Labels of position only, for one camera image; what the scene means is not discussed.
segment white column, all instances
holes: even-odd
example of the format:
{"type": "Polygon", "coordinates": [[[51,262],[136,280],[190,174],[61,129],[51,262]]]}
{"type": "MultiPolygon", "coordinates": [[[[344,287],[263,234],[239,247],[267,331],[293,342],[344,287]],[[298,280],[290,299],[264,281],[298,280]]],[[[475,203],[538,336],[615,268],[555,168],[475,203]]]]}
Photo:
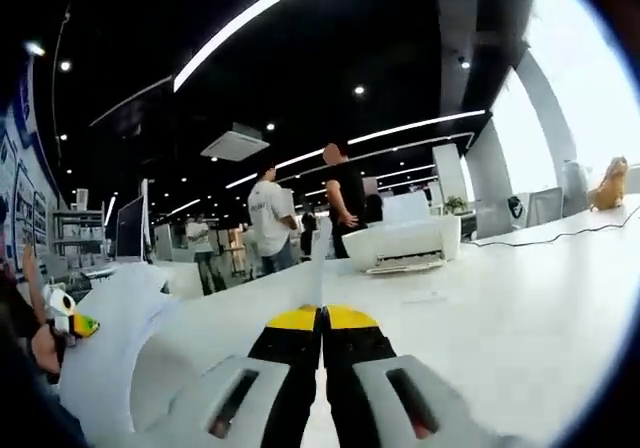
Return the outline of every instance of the white column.
{"type": "Polygon", "coordinates": [[[464,184],[460,154],[455,144],[436,146],[433,148],[433,160],[438,172],[438,181],[442,189],[442,197],[446,202],[456,196],[468,202],[467,189],[464,184]]]}

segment white desk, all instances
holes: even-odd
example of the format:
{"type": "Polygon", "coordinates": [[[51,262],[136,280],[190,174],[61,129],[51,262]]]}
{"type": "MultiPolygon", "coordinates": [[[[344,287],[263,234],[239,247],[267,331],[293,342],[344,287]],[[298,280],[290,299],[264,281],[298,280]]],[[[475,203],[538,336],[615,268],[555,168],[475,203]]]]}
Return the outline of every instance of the white desk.
{"type": "MultiPolygon", "coordinates": [[[[621,223],[640,196],[625,203],[495,239],[543,240],[621,223]]],[[[372,278],[354,273],[348,260],[328,261],[323,302],[376,318],[399,355],[437,371],[486,426],[548,444],[589,404],[623,346],[638,298],[639,216],[622,230],[551,245],[465,245],[457,260],[424,274],[372,278]],[[432,292],[442,297],[416,302],[432,292]]],[[[133,373],[136,429],[166,413],[180,386],[231,354],[246,355],[271,317],[304,301],[309,272],[309,263],[299,265],[186,301],[168,316],[133,373]]],[[[326,421],[312,415],[310,424],[326,421]]]]}

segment stuffed animal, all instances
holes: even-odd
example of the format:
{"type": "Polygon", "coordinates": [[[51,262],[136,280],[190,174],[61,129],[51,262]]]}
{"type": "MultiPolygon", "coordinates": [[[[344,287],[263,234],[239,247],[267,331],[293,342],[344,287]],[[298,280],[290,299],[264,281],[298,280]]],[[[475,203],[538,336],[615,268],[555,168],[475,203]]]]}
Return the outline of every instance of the stuffed animal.
{"type": "Polygon", "coordinates": [[[600,186],[595,190],[593,202],[590,209],[597,208],[599,211],[611,210],[622,204],[625,188],[627,185],[627,171],[629,165],[624,156],[619,156],[611,160],[609,168],[604,175],[600,186]]]}

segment cable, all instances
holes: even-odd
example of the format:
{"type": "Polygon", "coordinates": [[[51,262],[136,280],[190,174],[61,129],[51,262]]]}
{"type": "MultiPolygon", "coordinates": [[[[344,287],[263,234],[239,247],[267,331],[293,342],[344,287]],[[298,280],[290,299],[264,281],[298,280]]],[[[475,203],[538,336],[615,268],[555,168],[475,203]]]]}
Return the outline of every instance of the cable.
{"type": "Polygon", "coordinates": [[[484,248],[485,246],[491,246],[491,245],[503,245],[503,246],[510,246],[512,248],[520,248],[522,246],[532,246],[532,245],[546,245],[548,243],[553,243],[554,241],[562,238],[563,236],[577,236],[580,235],[582,233],[596,233],[598,231],[602,231],[606,228],[624,228],[625,225],[627,224],[627,222],[631,219],[631,217],[633,215],[635,215],[635,213],[640,210],[640,206],[637,206],[635,210],[633,210],[631,212],[631,214],[629,214],[629,216],[627,216],[627,218],[624,220],[624,222],[620,225],[613,225],[613,224],[609,224],[609,225],[603,225],[603,226],[599,226],[598,228],[585,228],[583,230],[580,231],[576,231],[575,233],[560,233],[558,235],[556,235],[554,238],[550,239],[550,240],[544,240],[544,241],[531,241],[528,243],[507,243],[505,241],[490,241],[489,243],[477,243],[475,241],[469,241],[464,243],[465,245],[474,245],[477,246],[478,248],[484,248]]]}

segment ceiling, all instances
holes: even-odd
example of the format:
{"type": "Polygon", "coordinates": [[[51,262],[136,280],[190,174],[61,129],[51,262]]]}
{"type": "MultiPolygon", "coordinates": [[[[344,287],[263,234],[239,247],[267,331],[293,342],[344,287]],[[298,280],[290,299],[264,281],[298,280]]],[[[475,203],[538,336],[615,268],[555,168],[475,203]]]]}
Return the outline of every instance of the ceiling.
{"type": "MultiPolygon", "coordinates": [[[[117,208],[136,196],[147,177],[153,180],[153,219],[201,198],[191,212],[227,214],[224,222],[237,223],[246,216],[242,203],[252,183],[225,186],[254,173],[263,158],[278,163],[322,148],[336,136],[352,139],[488,110],[507,68],[518,60],[531,5],[531,0],[283,0],[229,38],[173,93],[169,77],[256,1],[47,0],[52,9],[33,34],[47,50],[36,62],[36,110],[47,156],[68,201],[76,187],[89,188],[93,206],[117,191],[117,208]],[[58,152],[51,72],[67,7],[58,61],[70,60],[72,70],[57,71],[54,105],[57,132],[68,139],[58,152]],[[471,61],[469,70],[462,69],[460,57],[471,61]],[[102,117],[163,79],[168,81],[102,117]],[[353,92],[359,85],[363,96],[353,92]],[[260,130],[270,147],[239,163],[200,156],[233,122],[260,130]],[[268,131],[268,123],[275,130],[268,131]]],[[[489,116],[376,138],[354,145],[352,155],[478,133],[489,116]]],[[[471,138],[454,139],[462,153],[471,138]]],[[[373,176],[420,167],[431,164],[433,146],[356,163],[373,176]]],[[[321,165],[317,156],[278,175],[287,178],[321,165]]],[[[430,174],[421,170],[385,183],[430,174]]],[[[321,189],[322,181],[323,172],[316,171],[283,185],[297,196],[321,189]]]]}

